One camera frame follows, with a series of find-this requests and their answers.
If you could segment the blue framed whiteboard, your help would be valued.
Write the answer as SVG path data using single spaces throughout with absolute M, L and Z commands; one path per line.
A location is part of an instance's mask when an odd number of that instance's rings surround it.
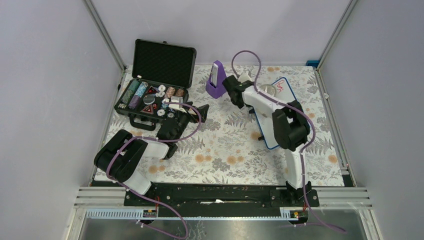
M 288 80 L 286 77 L 281 77 L 278 80 L 274 81 L 271 85 L 274 85 L 277 89 L 277 94 L 274 96 L 275 98 L 283 101 L 284 103 L 290 103 L 294 100 L 297 100 Z M 272 114 L 265 114 L 262 112 L 256 112 L 256 121 L 258 123 L 260 132 L 262 133 L 262 136 L 264 136 L 264 142 L 266 147 L 269 150 L 278 148 L 279 145 L 277 141 L 275 140 L 274 136 L 274 127 L 273 127 L 273 120 L 272 120 Z

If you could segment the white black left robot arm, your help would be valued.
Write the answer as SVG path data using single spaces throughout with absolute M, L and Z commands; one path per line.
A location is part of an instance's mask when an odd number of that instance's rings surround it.
M 134 136 L 125 129 L 119 130 L 96 154 L 93 163 L 106 176 L 123 184 L 136 193 L 136 199 L 144 206 L 152 204 L 155 192 L 152 182 L 137 171 L 142 158 L 169 159 L 178 149 L 177 142 L 189 123 L 204 123 L 210 106 L 180 105 L 174 117 L 167 117 L 160 124 L 156 137 Z

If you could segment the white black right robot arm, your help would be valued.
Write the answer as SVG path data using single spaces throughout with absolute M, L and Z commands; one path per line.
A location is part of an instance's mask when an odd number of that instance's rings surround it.
M 234 105 L 252 107 L 267 147 L 284 149 L 288 168 L 285 179 L 293 187 L 287 191 L 286 198 L 293 206 L 301 205 L 307 194 L 303 189 L 300 151 L 308 140 L 310 126 L 287 80 L 281 78 L 273 84 L 255 88 L 251 78 L 244 73 L 240 78 L 231 75 L 222 84 Z

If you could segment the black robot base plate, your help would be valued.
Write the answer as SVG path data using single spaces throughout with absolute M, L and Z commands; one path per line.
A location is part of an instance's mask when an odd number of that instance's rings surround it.
M 146 207 L 162 202 L 187 216 L 201 211 L 213 216 L 224 213 L 241 216 L 248 211 L 269 214 L 279 207 L 320 205 L 317 191 L 310 183 L 306 184 L 306 190 L 291 186 L 153 183 L 145 196 L 147 199 L 128 192 L 124 205 Z

